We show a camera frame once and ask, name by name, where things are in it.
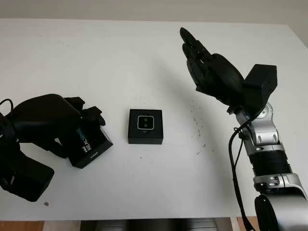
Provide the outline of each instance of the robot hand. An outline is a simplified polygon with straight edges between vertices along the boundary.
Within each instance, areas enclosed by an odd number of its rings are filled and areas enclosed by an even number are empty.
[[[259,114],[277,87],[276,66],[256,64],[244,80],[241,73],[222,55],[210,54],[186,29],[180,29],[183,51],[196,90],[228,105],[228,113],[243,108]]]
[[[0,186],[29,201],[37,201],[54,171],[20,151],[20,142],[31,142],[59,157],[67,151],[56,138],[68,139],[78,126],[94,131],[105,125],[97,107],[82,109],[79,98],[48,94],[26,100],[3,116],[0,114]]]

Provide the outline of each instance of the black box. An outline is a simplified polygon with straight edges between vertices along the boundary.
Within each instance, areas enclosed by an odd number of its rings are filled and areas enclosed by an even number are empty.
[[[162,110],[130,110],[128,143],[162,144],[163,137]]]
[[[59,141],[72,166],[78,168],[84,168],[113,145],[102,127],[91,123],[82,123]]]

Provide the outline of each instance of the cable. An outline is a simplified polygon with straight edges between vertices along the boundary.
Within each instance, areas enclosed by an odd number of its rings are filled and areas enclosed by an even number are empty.
[[[240,149],[239,149],[239,153],[237,154],[237,157],[236,157],[236,160],[235,160],[235,168],[236,168],[237,161],[239,160],[239,157],[240,157],[240,154],[241,154],[243,143],[244,143],[244,139],[242,139],[242,141],[241,141],[241,146],[240,146]]]
[[[13,105],[13,101],[12,101],[11,99],[2,100],[2,101],[0,102],[0,105],[2,105],[2,104],[3,104],[4,102],[6,102],[6,101],[9,101],[10,104],[11,104],[11,112],[10,112],[10,113],[12,113],[13,108],[14,108],[14,105]]]
[[[242,196],[241,196],[241,192],[240,192],[240,187],[239,187],[239,183],[237,180],[237,176],[236,176],[236,165],[234,164],[234,159],[233,159],[233,154],[232,154],[232,143],[233,140],[236,136],[237,133],[240,133],[241,130],[243,128],[245,128],[251,121],[253,121],[254,119],[256,119],[258,117],[259,114],[254,115],[252,118],[250,118],[249,120],[247,120],[245,123],[243,123],[242,125],[240,125],[239,128],[237,128],[235,130],[235,132],[231,135],[230,140],[229,140],[229,145],[228,145],[228,149],[229,149],[229,158],[230,158],[230,163],[231,163],[231,169],[232,169],[232,176],[233,176],[233,184],[234,184],[234,190],[235,190],[235,196],[237,199],[237,203],[239,204],[240,207],[240,211],[241,211],[241,215],[243,218],[243,223],[244,226],[246,228],[246,230],[248,231],[256,231],[254,229],[254,227],[250,224],[246,214],[245,214],[245,210],[244,210],[244,205],[242,202]]]

